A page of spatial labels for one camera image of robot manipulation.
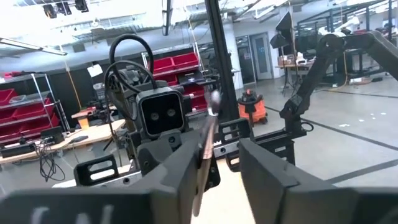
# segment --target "white wall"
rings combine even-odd
[[[322,12],[330,7],[328,0],[322,0],[318,2],[311,2],[303,6],[303,11],[294,13],[293,20],[298,22],[316,13]],[[243,35],[259,34],[262,32],[269,31],[269,37],[272,38],[272,32],[280,18],[287,12],[287,8],[280,9],[280,15],[275,16],[272,19],[260,24],[259,21],[251,22],[239,22],[233,24],[233,29],[236,37]],[[167,37],[162,35],[162,30],[152,30],[149,32],[142,32],[139,35],[144,38],[152,49],[161,49],[164,47],[170,47],[173,45],[182,44],[188,42],[188,35],[186,29],[176,28]],[[211,42],[211,33],[208,31],[208,26],[199,26],[195,28],[194,35],[197,38],[199,44]],[[70,47],[65,47],[64,50],[69,54],[67,56],[50,55],[43,52],[35,52],[30,54],[21,55],[20,58],[3,58],[0,59],[0,72],[9,71],[20,71],[20,70],[33,70],[36,72],[55,70],[59,68],[65,68],[65,62],[69,67],[79,65],[85,62],[92,62],[95,60],[102,60],[108,57],[109,47],[106,41],[102,41],[99,44],[85,44],[86,51],[80,53],[73,53]],[[123,42],[116,51],[116,56],[134,54],[143,51],[144,49],[134,42]],[[277,57],[276,50],[271,50],[272,60]],[[278,72],[274,72],[274,76],[278,77]]]

